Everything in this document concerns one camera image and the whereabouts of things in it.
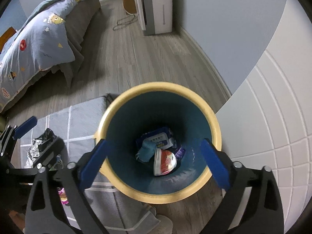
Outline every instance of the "plaid rug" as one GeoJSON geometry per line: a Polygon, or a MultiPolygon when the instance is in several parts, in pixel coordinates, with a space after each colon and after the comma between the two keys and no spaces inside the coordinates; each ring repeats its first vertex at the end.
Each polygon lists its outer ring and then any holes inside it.
{"type": "MultiPolygon", "coordinates": [[[[21,138],[21,166],[25,166],[32,139],[40,136],[46,128],[52,129],[65,142],[66,149],[61,153],[64,165],[77,162],[84,153],[94,148],[93,135],[104,111],[115,97],[109,94],[39,119],[37,126],[21,138]]],[[[145,234],[160,222],[155,217],[154,207],[119,192],[101,173],[96,176],[92,187],[85,190],[85,196],[110,234],[145,234]]],[[[64,205],[64,210],[70,224],[79,228],[70,206],[64,205]]]]}

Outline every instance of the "wet wipes package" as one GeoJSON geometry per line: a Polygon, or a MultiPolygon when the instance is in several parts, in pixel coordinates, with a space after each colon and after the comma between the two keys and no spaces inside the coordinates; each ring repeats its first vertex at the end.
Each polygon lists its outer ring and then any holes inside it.
{"type": "Polygon", "coordinates": [[[143,141],[156,143],[156,146],[159,149],[177,147],[176,140],[173,138],[173,133],[168,127],[161,127],[149,133],[143,134],[139,139],[136,140],[138,149],[142,147],[143,141]]]}

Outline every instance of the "trash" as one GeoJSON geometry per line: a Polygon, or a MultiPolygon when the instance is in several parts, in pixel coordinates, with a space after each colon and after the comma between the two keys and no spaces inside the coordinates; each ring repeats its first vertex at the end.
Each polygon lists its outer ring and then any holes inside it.
{"type": "Polygon", "coordinates": [[[59,196],[60,196],[60,200],[62,202],[62,204],[68,204],[68,199],[67,199],[67,195],[65,193],[65,190],[63,187],[58,187],[57,188],[59,196]]]}
{"type": "Polygon", "coordinates": [[[56,171],[56,170],[60,170],[63,169],[64,164],[63,161],[61,159],[60,154],[57,155],[57,161],[55,162],[55,164],[50,168],[50,171],[56,171]]]}
{"type": "Polygon", "coordinates": [[[175,155],[165,149],[157,149],[154,159],[154,176],[162,176],[170,173],[177,165],[175,155]]]}
{"type": "Polygon", "coordinates": [[[183,147],[177,148],[174,151],[174,155],[175,155],[175,157],[177,159],[177,162],[182,160],[182,158],[184,157],[184,154],[185,154],[185,149],[183,147]]]}
{"type": "Polygon", "coordinates": [[[156,149],[156,143],[144,140],[142,143],[142,147],[135,155],[136,160],[143,163],[148,162],[155,155],[156,149]]]}
{"type": "Polygon", "coordinates": [[[179,167],[185,154],[184,148],[177,148],[177,142],[168,127],[161,127],[143,134],[136,140],[136,144],[139,149],[135,155],[136,160],[146,164],[149,168],[153,166],[154,176],[170,173],[177,163],[179,167]]]}
{"type": "Polygon", "coordinates": [[[34,138],[28,150],[27,161],[24,168],[33,168],[33,163],[40,156],[40,153],[43,152],[56,137],[53,131],[47,128],[42,135],[38,138],[34,138]]]}
{"type": "Polygon", "coordinates": [[[143,141],[154,142],[157,148],[167,149],[170,147],[176,148],[177,142],[173,138],[173,133],[168,127],[162,127],[154,131],[143,134],[136,140],[138,149],[142,147],[143,141]]]}

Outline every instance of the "wooden headboard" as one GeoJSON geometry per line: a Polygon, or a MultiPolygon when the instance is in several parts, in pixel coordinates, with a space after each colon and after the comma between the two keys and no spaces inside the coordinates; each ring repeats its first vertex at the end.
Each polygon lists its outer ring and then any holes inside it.
{"type": "Polygon", "coordinates": [[[2,34],[0,37],[0,52],[2,51],[2,48],[4,44],[7,42],[7,40],[12,37],[16,33],[15,29],[13,27],[10,27],[6,30],[5,33],[2,34]]]}

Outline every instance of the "wooden floor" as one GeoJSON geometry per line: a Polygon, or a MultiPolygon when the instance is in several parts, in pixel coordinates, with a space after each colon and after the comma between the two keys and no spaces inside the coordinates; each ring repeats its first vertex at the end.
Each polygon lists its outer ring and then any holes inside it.
{"type": "MultiPolygon", "coordinates": [[[[176,32],[143,36],[138,21],[113,31],[117,19],[125,17],[121,0],[102,3],[82,43],[85,59],[70,88],[62,72],[49,72],[7,111],[10,124],[28,117],[44,117],[70,105],[106,93],[122,93],[151,81],[168,81],[190,88],[216,112],[227,97],[207,66],[176,32]]],[[[18,154],[14,164],[19,165],[18,154]]],[[[176,203],[158,205],[157,212],[174,222],[174,233],[199,233],[221,201],[221,190],[211,179],[199,192],[176,203]]]]}

